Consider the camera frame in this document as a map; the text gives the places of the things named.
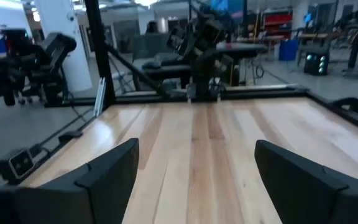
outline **floor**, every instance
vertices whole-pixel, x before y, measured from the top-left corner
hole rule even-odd
[[[333,50],[332,58],[348,58],[349,52]],[[346,96],[358,97],[358,79],[344,78],[340,71],[346,64],[330,65],[331,73],[326,77],[314,77],[305,75],[301,69],[295,69],[293,62],[267,62],[263,59],[262,65],[266,70],[263,78],[257,80],[257,85],[273,85],[283,83],[300,83],[311,90],[319,93],[328,99],[338,99]],[[120,71],[127,71],[117,62]],[[95,59],[89,60],[91,80],[93,87],[90,90],[74,93],[75,97],[95,97],[98,88],[98,68]],[[248,68],[247,79],[251,72]],[[118,82],[114,81],[114,86],[118,89]],[[79,113],[84,113],[85,120],[92,117],[91,107],[77,107]],[[44,109],[37,103],[34,105],[6,107],[3,99],[0,98],[0,158],[13,149],[28,147],[37,142],[47,139],[55,131],[62,129],[67,123],[77,117],[71,108]],[[74,122],[65,131],[76,129],[84,123],[81,119]],[[46,143],[47,147],[55,147],[57,138],[53,138]]]
[[[254,159],[258,139],[358,178],[358,128],[314,101],[283,98],[110,107],[22,185],[130,138],[139,138],[139,166],[126,224],[281,223]]]

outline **gray floor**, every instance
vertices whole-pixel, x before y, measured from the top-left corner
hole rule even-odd
[[[331,58],[346,59],[348,51],[333,50]],[[264,77],[257,80],[257,85],[274,85],[282,83],[299,83],[328,99],[338,99],[346,96],[358,97],[358,79],[344,78],[340,71],[346,68],[346,64],[330,65],[330,75],[316,77],[306,75],[302,69],[295,69],[293,62],[266,62],[262,60],[266,69]],[[127,71],[120,63],[117,63],[120,71]],[[89,60],[89,69],[93,87],[90,90],[73,93],[75,97],[95,97],[98,87],[99,75],[95,59]],[[118,89],[118,82],[114,82],[115,89]],[[91,107],[77,107],[80,113],[84,113]],[[77,117],[71,108],[48,108],[34,103],[33,105],[6,107],[3,99],[0,98],[0,157],[13,149],[28,147],[48,138],[55,131],[61,129]],[[92,118],[92,111],[84,114],[85,120]],[[64,131],[71,131],[79,128],[84,121],[78,120],[67,127]],[[57,138],[51,139],[45,144],[47,148],[53,148],[58,144]]]

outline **workbench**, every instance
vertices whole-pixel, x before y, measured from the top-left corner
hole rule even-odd
[[[139,138],[123,223],[281,223],[255,163],[258,139],[358,178],[358,127],[305,97],[113,105],[83,133],[21,186]]]

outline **wood plank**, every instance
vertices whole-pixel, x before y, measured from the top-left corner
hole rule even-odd
[[[358,127],[307,98],[112,106],[23,186],[139,138],[123,223],[281,223],[254,159],[266,139],[358,178]]]

